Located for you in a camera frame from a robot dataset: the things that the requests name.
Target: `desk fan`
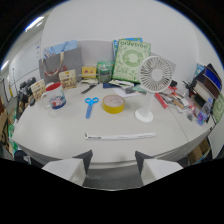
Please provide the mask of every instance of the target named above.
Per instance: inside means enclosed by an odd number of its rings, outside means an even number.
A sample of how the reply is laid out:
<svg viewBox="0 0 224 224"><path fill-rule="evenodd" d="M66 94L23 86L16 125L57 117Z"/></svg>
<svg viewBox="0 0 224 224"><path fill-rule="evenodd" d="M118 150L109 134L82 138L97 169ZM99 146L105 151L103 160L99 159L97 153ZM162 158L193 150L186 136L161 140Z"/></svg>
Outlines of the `desk fan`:
<svg viewBox="0 0 224 224"><path fill-rule="evenodd" d="M145 105L135 111L135 117L143 122L151 122L153 114L150 111L155 93L162 92L171 83L173 70L162 57L151 56L142 61L138 70L141 88L147 91Z"/></svg>

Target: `yellow tape roll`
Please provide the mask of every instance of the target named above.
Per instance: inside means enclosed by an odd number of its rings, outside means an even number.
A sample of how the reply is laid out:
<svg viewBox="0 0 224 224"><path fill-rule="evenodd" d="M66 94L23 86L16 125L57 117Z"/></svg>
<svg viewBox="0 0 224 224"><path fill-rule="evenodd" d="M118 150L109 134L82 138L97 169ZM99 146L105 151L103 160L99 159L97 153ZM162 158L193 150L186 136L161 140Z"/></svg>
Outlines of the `yellow tape roll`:
<svg viewBox="0 0 224 224"><path fill-rule="evenodd" d="M103 109L110 114L123 111L125 100L118 95L108 95L103 98Z"/></svg>

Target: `mug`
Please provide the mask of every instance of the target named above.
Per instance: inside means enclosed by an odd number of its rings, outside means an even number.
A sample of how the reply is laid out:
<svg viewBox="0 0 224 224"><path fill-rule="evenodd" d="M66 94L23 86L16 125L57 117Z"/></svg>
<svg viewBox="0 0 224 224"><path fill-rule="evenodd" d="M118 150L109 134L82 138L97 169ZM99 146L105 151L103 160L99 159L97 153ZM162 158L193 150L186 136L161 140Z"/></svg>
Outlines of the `mug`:
<svg viewBox="0 0 224 224"><path fill-rule="evenodd" d="M42 94L41 101L43 102L43 97L47 96L50 104L45 105L46 108L52 107L52 109L59 109L63 107L66 103L65 95L60 82L54 83L46 88L46 92Z"/></svg>

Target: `fan grille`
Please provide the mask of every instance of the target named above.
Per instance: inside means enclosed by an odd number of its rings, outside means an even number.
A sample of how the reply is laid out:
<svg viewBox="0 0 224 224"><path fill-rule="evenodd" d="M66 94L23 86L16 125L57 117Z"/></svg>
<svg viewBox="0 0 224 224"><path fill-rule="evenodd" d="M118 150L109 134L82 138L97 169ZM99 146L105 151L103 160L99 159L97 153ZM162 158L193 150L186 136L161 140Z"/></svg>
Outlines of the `fan grille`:
<svg viewBox="0 0 224 224"><path fill-rule="evenodd" d="M139 81L145 90L161 92L170 85L172 73L172 68L165 59L149 57L140 65Z"/></svg>

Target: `white table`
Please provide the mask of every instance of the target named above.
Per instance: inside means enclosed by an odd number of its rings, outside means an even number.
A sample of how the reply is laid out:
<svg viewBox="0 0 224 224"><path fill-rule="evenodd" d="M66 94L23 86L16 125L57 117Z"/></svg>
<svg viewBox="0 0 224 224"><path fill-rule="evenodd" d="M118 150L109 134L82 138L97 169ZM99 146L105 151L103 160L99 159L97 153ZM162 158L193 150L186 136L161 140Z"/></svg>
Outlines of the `white table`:
<svg viewBox="0 0 224 224"><path fill-rule="evenodd" d="M134 112L143 106L143 94L125 98L125 108L119 114L109 114L102 108L102 99L115 94L103 89L102 84L86 94L87 84L65 90L66 104L58 110L45 109L41 101L28 106L16 125L13 140L28 155L46 164L93 151L91 168L113 168L136 164L135 151L149 156L177 161L194 149L214 126L212 119L202 127L190 122L176 109L163 109L155 98L151 111L154 120L141 123ZM87 97L98 97L89 119L85 118ZM156 132L157 136L129 140L86 140L85 133L93 135L127 135Z"/></svg>

